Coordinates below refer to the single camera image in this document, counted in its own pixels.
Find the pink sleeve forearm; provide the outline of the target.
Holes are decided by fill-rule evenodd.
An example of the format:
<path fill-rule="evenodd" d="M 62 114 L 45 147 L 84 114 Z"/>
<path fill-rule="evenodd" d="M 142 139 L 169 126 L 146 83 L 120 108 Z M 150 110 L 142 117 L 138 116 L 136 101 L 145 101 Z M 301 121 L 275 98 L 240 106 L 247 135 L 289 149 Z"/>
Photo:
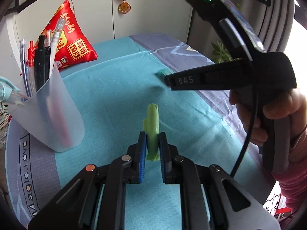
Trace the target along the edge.
<path fill-rule="evenodd" d="M 286 206 L 292 212 L 298 210 L 306 198 L 306 129 L 291 142 L 286 172 L 272 176 L 279 182 Z"/>

